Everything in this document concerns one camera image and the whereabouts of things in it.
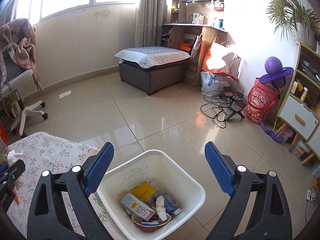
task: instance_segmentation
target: bed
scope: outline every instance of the bed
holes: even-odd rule
[[[25,237],[27,237],[29,208],[41,172],[44,170],[50,170],[52,173],[69,171],[72,166],[82,165],[89,156],[99,152],[98,148],[71,142],[44,132],[35,133],[13,143],[9,146],[9,150],[19,153],[23,151],[23,161],[26,165],[23,173],[24,183],[17,190],[19,204],[13,201],[7,212],[15,227]],[[63,192],[62,194],[74,231],[84,236],[72,209],[68,193]],[[108,214],[98,195],[91,194],[89,200],[111,236],[116,240],[127,239]]]
[[[151,96],[159,89],[184,80],[190,55],[166,47],[124,49],[117,53],[121,81],[147,91]]]

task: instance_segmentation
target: baseboard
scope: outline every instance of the baseboard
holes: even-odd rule
[[[76,76],[64,81],[61,81],[59,83],[56,83],[54,85],[51,85],[49,87],[46,87],[44,89],[44,91],[37,91],[36,93],[31,94],[30,96],[27,96],[25,98],[26,102],[30,102],[36,98],[39,98],[40,96],[43,96],[45,94],[51,93],[57,89],[63,88],[63,87],[67,87],[69,85],[73,85],[75,83],[90,79],[90,78],[95,78],[95,77],[99,77],[99,76],[103,76],[103,75],[107,75],[107,74],[111,74],[111,73],[115,73],[115,72],[119,72],[119,66],[115,66],[115,67],[110,67],[110,68],[105,68],[105,69],[100,69],[100,70],[96,70],[87,74],[83,74],[80,76]]]

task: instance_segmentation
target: spider plant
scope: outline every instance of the spider plant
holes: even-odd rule
[[[275,32],[281,29],[281,39],[286,35],[288,40],[288,33],[292,34],[295,29],[297,31],[297,23],[301,23],[310,29],[317,28],[319,19],[312,9],[306,8],[298,0],[269,0],[270,5],[266,13],[270,23],[275,23]]]

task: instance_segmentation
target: white wall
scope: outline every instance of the white wall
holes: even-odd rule
[[[44,87],[118,65],[114,55],[134,47],[135,5],[85,8],[36,24],[36,62]],[[21,90],[37,91],[33,80]]]
[[[307,0],[299,0],[309,6]],[[232,49],[246,59],[240,76],[240,86],[246,94],[254,79],[266,74],[264,62],[278,57],[284,67],[293,67],[297,46],[293,37],[280,40],[280,31],[274,33],[265,13],[268,0],[225,0],[224,28],[230,34]]]

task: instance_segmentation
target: white trash bin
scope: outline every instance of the white trash bin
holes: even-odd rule
[[[133,187],[154,180],[172,195],[182,212],[165,226],[145,232],[134,224],[121,204],[121,199]],[[160,150],[148,150],[126,163],[106,172],[97,193],[105,208],[130,240],[161,240],[186,222],[203,205],[203,187]]]

